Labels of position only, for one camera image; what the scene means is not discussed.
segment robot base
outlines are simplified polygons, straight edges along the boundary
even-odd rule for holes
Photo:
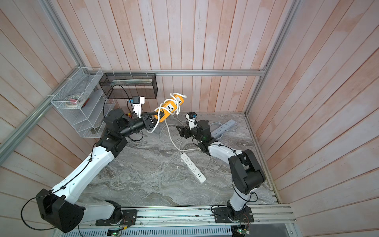
[[[241,221],[245,223],[254,222],[253,215],[251,213],[251,208],[245,207],[242,209],[236,216],[231,215],[229,207],[215,207],[213,208],[215,213],[215,222],[216,223],[230,223],[231,221]]]
[[[136,223],[136,218],[137,218],[137,210],[121,210],[122,215],[121,215],[121,222],[119,225],[124,225],[124,226],[134,226]],[[96,226],[110,226],[112,220],[97,220],[96,221]]]

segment white power strip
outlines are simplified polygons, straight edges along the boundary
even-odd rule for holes
[[[183,153],[180,155],[180,157],[186,163],[192,173],[196,176],[196,178],[200,181],[200,183],[204,183],[204,181],[207,180],[203,173],[201,173],[201,171],[197,168],[197,166],[192,162],[186,153]]]
[[[221,125],[220,127],[218,127],[216,130],[214,130],[213,132],[211,132],[212,137],[216,138],[216,137],[220,136],[224,131],[228,130],[235,123],[236,123],[236,121],[234,121],[232,119],[229,120],[229,121],[227,121],[226,123],[224,123],[223,125]]]

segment wooden wall panel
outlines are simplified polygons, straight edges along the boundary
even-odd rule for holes
[[[378,11],[378,0],[303,2],[248,115],[304,236],[379,229]]]
[[[52,3],[75,38],[86,66],[113,70],[259,69],[268,61],[293,0]],[[321,3],[309,7],[316,6],[317,12]],[[255,88],[255,77],[247,76],[161,80],[164,98],[174,91],[184,93],[191,98],[184,108],[193,111],[244,111]],[[143,109],[153,110],[160,102],[147,100]]]
[[[91,7],[91,13],[101,13],[99,6]],[[92,20],[88,12],[81,14],[81,20],[86,23]],[[104,19],[95,20],[95,28],[104,26]],[[111,41],[107,32],[102,32],[99,39]],[[120,60],[117,58],[111,63],[118,65]],[[1,143],[76,66],[39,1],[1,1]],[[49,231],[27,228],[20,219],[20,209],[42,188],[50,189],[69,175],[91,152],[94,142],[94,139],[87,141],[81,138],[56,110],[50,109],[0,167],[2,233],[16,236],[51,235]],[[26,206],[24,217],[35,228],[51,227],[40,218],[34,201]]]

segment white wire rack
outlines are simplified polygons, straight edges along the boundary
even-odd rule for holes
[[[105,128],[104,114],[114,108],[115,101],[108,100],[101,89],[94,91],[103,76],[101,69],[96,68],[96,73],[84,69],[95,70],[81,67],[51,102],[81,137],[100,138]]]

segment yellow power strip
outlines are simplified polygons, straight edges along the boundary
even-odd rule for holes
[[[182,105],[183,102],[184,102],[184,99],[183,97],[181,96],[178,96],[178,95],[174,95],[175,98],[177,98],[177,100],[179,101],[179,105]],[[162,107],[166,107],[169,111],[173,112],[173,111],[176,111],[177,109],[177,106],[176,104],[173,102],[173,101],[167,101],[166,103],[164,103],[162,105]],[[163,122],[168,116],[170,116],[171,114],[165,110],[165,109],[161,109],[161,112],[164,112],[164,116],[160,118],[159,122]]]

